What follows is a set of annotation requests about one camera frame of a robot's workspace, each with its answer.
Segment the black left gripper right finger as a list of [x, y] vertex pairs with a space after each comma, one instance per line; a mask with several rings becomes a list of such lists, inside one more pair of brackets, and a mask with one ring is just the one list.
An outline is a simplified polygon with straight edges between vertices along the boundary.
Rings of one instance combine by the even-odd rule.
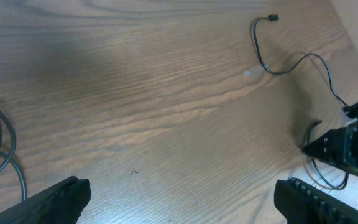
[[297, 178], [276, 182], [274, 205], [291, 224], [358, 224], [358, 210]]

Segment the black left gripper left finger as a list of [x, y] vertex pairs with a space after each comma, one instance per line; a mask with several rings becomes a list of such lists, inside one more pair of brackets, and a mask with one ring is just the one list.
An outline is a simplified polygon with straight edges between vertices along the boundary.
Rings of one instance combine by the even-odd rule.
[[90, 200], [90, 181], [71, 176], [1, 212], [0, 224], [76, 223]]

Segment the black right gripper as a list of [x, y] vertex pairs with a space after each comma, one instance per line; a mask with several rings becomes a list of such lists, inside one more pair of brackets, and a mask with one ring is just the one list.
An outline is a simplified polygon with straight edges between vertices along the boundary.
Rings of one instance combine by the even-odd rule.
[[310, 141], [312, 130], [310, 127], [306, 131], [303, 153], [334, 167], [345, 167], [348, 173], [358, 176], [358, 118], [344, 128], [330, 129], [313, 142]]

